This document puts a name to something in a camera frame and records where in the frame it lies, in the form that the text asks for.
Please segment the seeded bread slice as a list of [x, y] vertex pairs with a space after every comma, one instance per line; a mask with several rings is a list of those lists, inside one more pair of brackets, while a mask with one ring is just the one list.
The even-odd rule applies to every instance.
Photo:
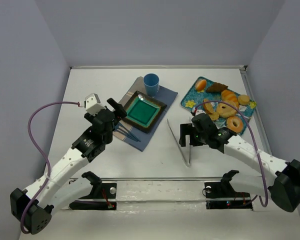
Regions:
[[207, 98], [205, 98], [203, 102], [204, 104], [202, 105], [202, 107], [204, 108], [205, 112], [209, 115], [212, 115], [215, 112], [213, 105], [210, 102], [208, 102]]

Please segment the metal tongs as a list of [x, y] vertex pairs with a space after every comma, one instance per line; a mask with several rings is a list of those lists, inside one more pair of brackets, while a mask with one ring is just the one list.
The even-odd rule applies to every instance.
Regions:
[[191, 146], [190, 146], [190, 137], [185, 137], [185, 146], [181, 146], [179, 143], [180, 137], [181, 137], [181, 127], [180, 125], [182, 122], [180, 120], [184, 120], [186, 124], [190, 123], [190, 117], [188, 118], [167, 118], [166, 122], [168, 125], [168, 128], [172, 134], [172, 137], [176, 143], [176, 146], [181, 154], [183, 163], [187, 168], [191, 167]]

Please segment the round orange bun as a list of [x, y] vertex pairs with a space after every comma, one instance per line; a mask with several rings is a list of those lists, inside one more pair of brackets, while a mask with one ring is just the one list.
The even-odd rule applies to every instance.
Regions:
[[206, 88], [206, 85], [207, 85], [207, 80], [206, 79], [200, 79], [198, 80], [196, 83], [195, 83], [195, 90], [197, 92], [202, 92], [205, 90]]

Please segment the half bread loaf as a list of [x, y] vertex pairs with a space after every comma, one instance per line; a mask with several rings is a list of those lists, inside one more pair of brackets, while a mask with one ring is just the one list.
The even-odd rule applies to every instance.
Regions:
[[220, 115], [218, 112], [208, 113], [208, 116], [212, 121], [216, 121], [219, 119]]

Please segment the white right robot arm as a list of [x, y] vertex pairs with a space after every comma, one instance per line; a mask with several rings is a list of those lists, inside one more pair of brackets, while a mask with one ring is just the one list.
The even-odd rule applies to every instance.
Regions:
[[300, 161], [286, 161], [258, 149], [233, 130], [217, 128], [205, 113], [180, 125], [181, 147], [186, 146], [187, 136], [190, 146], [207, 145], [260, 173], [260, 176], [245, 176], [238, 170], [230, 170], [220, 181], [205, 184], [209, 199], [233, 198], [239, 193], [255, 194], [270, 198], [280, 209], [290, 213], [300, 204]]

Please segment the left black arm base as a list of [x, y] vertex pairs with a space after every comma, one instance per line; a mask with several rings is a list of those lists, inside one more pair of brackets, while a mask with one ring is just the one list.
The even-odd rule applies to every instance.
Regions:
[[69, 204], [71, 210], [115, 211], [117, 209], [117, 183], [102, 181], [91, 171], [81, 175], [91, 186], [88, 195]]

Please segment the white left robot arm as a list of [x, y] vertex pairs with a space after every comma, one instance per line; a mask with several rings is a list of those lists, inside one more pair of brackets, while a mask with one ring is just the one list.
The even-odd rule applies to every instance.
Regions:
[[116, 126], [127, 116], [124, 107], [113, 98], [109, 98], [107, 103], [113, 110], [102, 105], [94, 93], [86, 97], [85, 101], [77, 102], [76, 106], [85, 109], [84, 117], [91, 126], [55, 165], [51, 165], [47, 155], [40, 149], [46, 162], [46, 173], [26, 188], [16, 188], [10, 194], [11, 213], [19, 220], [23, 234], [39, 233], [51, 221], [55, 211], [89, 194], [91, 190], [100, 188], [102, 181], [92, 172], [84, 173], [77, 180], [77, 191], [64, 185], [106, 149], [106, 145], [113, 141]]

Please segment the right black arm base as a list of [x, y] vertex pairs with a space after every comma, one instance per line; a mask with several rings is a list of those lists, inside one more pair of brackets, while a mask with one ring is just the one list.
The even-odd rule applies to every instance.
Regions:
[[251, 195], [235, 191], [230, 184], [238, 173], [238, 170], [230, 170], [221, 180], [204, 183], [201, 193], [206, 198], [207, 210], [253, 209]]

